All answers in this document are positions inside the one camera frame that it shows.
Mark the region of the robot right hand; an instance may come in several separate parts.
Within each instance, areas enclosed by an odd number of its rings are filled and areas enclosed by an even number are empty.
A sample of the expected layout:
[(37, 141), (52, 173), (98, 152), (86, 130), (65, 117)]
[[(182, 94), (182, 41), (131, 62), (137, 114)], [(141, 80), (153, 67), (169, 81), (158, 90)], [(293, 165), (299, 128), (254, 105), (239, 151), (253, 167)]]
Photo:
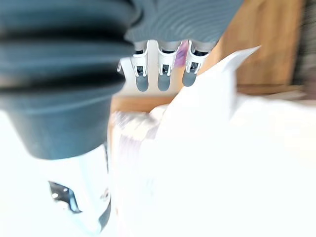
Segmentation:
[(188, 41), (183, 85), (191, 86), (240, 0), (3, 0), (0, 108), (48, 174), (53, 201), (87, 234), (111, 213), (107, 126), (131, 61), (149, 87), (148, 41), (158, 43), (158, 89), (167, 91)]

